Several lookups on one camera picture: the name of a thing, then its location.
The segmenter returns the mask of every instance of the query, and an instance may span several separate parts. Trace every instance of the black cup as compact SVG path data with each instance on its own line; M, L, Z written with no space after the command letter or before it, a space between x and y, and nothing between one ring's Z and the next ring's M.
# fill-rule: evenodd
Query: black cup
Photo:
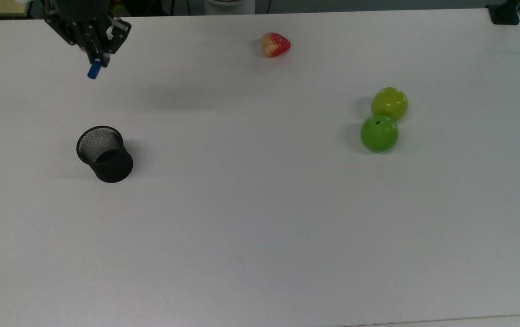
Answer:
M76 144L76 153L103 182L120 182L133 170L133 158L123 146L123 137L109 126L84 132Z

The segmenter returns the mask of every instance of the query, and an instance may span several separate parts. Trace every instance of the white container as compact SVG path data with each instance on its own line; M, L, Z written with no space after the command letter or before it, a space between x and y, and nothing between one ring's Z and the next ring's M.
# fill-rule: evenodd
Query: white container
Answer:
M256 0L205 0L206 15L254 15Z

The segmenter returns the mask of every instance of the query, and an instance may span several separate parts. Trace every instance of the cable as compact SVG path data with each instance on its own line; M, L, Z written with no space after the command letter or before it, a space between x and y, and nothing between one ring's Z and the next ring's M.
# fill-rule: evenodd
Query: cable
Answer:
M143 15L141 15L141 16L145 16L146 13L149 12L149 10L152 8L152 6L155 4L156 1L157 1L157 0L154 0L154 1L149 5L149 7L145 10L145 12L143 13Z

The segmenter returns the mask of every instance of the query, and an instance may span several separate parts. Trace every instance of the floor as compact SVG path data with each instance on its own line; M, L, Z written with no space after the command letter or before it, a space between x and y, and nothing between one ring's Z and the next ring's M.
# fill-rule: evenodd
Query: floor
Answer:
M205 0L177 0L175 15L187 15L189 1L192 15L204 14ZM415 9L453 9L453 8L484 8L486 4L502 4L503 0L255 0L256 14L266 13L270 4L270 13L297 12L345 12L368 10L415 10ZM161 0L169 12L171 0ZM42 6L39 1L33 1L31 16L41 18Z

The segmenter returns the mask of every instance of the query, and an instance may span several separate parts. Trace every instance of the white table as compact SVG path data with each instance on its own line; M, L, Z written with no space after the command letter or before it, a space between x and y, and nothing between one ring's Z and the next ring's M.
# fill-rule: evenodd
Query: white table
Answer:
M129 19L97 80L0 21L0 327L520 314L520 25L486 9ZM260 37L293 47L264 58ZM388 154L371 97L410 110ZM117 128L120 183L79 161Z

